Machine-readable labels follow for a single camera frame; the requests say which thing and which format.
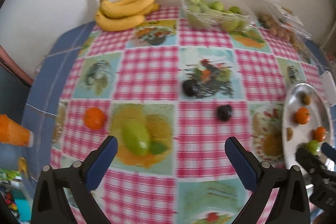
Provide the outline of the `silver metal bowl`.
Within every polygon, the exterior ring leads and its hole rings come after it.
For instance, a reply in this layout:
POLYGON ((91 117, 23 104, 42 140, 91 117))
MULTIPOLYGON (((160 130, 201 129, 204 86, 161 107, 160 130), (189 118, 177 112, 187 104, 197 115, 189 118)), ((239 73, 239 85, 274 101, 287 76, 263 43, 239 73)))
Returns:
POLYGON ((288 89, 282 110, 282 150, 287 168, 298 164, 295 153, 314 139, 314 132, 319 127, 326 130, 319 144, 334 145, 329 106, 311 84, 303 81, 293 84, 288 89))

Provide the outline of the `clear box of longans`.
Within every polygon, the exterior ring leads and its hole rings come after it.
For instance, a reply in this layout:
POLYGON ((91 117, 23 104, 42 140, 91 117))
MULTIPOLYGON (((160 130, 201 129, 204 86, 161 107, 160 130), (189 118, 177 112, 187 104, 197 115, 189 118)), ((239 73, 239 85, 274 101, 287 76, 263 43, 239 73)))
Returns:
POLYGON ((290 9, 269 0, 259 0, 256 15, 260 25, 271 36, 284 41, 292 41, 297 36, 310 39, 301 19, 290 9))

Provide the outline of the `small orange tangerine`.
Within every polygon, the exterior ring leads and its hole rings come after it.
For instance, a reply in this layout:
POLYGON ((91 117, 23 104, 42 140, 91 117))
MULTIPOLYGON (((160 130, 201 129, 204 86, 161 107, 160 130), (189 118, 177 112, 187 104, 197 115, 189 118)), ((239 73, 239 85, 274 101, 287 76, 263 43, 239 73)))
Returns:
POLYGON ((84 113, 84 124, 91 130, 103 128, 106 120, 105 113, 97 107, 87 108, 84 113))

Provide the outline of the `orange tangerine in bowl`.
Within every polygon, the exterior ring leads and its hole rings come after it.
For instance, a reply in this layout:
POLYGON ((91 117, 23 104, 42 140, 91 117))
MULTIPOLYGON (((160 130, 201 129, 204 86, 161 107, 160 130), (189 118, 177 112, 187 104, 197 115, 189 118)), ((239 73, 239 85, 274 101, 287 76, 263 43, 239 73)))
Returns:
POLYGON ((309 110, 306 107, 300 107, 295 113, 295 120, 298 124, 307 124, 310 121, 309 110))

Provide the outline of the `orange tangerine with stem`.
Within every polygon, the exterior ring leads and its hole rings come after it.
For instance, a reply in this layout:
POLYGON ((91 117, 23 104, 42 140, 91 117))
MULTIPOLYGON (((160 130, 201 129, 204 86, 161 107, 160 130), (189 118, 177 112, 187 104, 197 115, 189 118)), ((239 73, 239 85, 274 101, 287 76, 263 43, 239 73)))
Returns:
POLYGON ((325 139, 325 134, 326 134, 326 129, 322 126, 316 128, 314 130, 314 140, 316 140, 317 142, 322 142, 325 139))

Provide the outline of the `dark plum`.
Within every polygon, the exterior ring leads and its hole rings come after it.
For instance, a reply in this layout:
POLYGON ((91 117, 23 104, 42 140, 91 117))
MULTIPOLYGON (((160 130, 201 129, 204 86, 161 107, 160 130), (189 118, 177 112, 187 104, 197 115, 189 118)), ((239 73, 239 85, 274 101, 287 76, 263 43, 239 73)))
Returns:
POLYGON ((197 97, 199 94, 200 84, 195 79, 185 80, 182 84, 183 94, 187 97, 197 97))
POLYGON ((227 122, 231 119, 232 107, 231 105, 220 105, 217 107, 217 118, 220 121, 227 122))

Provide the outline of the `dark plum centre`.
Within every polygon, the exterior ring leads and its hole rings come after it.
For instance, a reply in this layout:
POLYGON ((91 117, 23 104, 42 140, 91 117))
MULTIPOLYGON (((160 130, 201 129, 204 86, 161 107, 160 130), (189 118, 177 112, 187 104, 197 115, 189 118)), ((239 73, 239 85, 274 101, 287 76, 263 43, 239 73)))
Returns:
POLYGON ((220 121, 227 122, 231 119, 232 107, 231 105, 220 105, 217 107, 217 118, 220 121))

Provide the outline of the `checkered fruit print tablecloth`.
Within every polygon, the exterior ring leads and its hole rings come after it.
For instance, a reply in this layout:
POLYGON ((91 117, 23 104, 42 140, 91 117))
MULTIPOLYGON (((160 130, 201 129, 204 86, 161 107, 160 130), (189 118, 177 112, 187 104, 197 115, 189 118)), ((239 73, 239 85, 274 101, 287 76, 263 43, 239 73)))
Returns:
POLYGON ((81 46, 58 103, 51 165, 83 160, 109 134, 118 153, 93 196, 113 223, 230 223, 249 193, 224 152, 230 136, 273 166, 284 164, 281 118, 285 93, 305 80, 323 93, 318 66, 300 42, 246 33, 200 31, 176 7, 133 30, 94 25, 81 46), (200 84, 183 94, 185 80, 200 84), (227 122, 217 107, 231 105, 227 122), (87 108, 106 115, 100 130, 84 124, 87 108), (151 137, 149 153, 123 144, 129 121, 151 137))

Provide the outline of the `white plastic device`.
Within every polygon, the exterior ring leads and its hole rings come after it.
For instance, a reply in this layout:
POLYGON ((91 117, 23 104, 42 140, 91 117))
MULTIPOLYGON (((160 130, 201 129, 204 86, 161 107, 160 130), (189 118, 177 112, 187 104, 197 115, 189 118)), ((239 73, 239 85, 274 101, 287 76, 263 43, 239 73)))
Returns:
POLYGON ((325 71, 321 76, 321 83, 324 95, 330 107, 336 105, 336 87, 333 75, 330 71, 325 71))

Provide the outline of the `large green mango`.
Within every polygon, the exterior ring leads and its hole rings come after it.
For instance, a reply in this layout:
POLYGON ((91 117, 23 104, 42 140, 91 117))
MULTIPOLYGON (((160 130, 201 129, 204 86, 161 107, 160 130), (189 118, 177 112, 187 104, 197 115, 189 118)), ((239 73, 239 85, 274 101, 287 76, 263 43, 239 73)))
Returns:
POLYGON ((317 156, 320 150, 320 144, 317 140, 311 140, 305 144, 305 149, 312 155, 317 156))

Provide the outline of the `pink chair frame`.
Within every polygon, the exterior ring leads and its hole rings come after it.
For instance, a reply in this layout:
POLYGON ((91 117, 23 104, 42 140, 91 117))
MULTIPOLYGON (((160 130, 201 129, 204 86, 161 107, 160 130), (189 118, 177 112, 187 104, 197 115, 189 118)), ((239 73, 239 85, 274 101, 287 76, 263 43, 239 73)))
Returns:
POLYGON ((33 79, 25 72, 23 71, 19 65, 16 64, 16 62, 8 55, 8 53, 5 51, 5 49, 0 46, 1 49, 1 59, 4 61, 4 63, 26 84, 32 85, 33 79))

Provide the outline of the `yellow banana bunch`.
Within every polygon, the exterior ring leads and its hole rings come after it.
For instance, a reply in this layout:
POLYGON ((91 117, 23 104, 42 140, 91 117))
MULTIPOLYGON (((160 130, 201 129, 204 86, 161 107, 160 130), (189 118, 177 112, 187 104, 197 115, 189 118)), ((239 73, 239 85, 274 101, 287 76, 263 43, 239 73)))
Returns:
POLYGON ((124 31, 145 22, 146 16, 160 7, 156 0, 99 0, 95 22, 104 31, 124 31))

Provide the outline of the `blue plaid undercloth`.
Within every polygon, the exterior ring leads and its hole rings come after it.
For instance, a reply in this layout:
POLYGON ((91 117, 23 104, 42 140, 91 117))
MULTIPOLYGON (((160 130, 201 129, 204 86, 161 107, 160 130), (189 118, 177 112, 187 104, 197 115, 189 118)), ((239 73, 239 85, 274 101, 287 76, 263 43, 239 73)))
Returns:
POLYGON ((23 112, 23 127, 34 134, 31 148, 22 149, 27 160, 29 178, 37 180, 42 166, 50 162, 52 126, 67 77, 81 46, 93 30, 89 22, 62 34, 42 61, 23 112))

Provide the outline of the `plastic tray of green fruits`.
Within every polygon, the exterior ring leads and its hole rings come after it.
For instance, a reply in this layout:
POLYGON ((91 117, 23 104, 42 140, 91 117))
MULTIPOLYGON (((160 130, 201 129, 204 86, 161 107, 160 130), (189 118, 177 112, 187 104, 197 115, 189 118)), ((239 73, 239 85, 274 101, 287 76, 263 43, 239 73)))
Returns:
POLYGON ((182 0, 182 10, 198 30, 247 32, 256 24, 254 13, 240 0, 182 0))

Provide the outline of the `dark plum upper left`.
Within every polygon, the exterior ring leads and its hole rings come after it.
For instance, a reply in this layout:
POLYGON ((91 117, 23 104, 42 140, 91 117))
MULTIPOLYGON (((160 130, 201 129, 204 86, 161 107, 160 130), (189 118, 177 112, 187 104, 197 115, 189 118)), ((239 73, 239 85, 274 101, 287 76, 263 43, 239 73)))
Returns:
POLYGON ((185 80, 182 84, 183 94, 187 97, 197 97, 199 94, 200 84, 195 79, 185 80))

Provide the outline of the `small green mango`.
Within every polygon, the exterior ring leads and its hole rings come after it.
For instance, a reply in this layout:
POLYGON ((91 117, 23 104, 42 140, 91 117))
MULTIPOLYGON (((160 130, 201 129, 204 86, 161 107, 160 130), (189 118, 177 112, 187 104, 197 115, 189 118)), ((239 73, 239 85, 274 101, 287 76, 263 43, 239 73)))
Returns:
POLYGON ((151 137, 146 127, 138 121, 129 121, 122 129, 124 146, 136 156, 149 153, 151 137))

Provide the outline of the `orange cone object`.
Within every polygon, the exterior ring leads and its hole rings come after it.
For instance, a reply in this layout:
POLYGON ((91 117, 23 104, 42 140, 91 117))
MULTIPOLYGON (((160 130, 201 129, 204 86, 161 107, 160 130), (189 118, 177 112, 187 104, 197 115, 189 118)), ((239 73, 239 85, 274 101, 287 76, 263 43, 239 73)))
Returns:
POLYGON ((21 147, 32 147, 34 134, 30 130, 11 120, 7 115, 1 114, 0 142, 21 147))

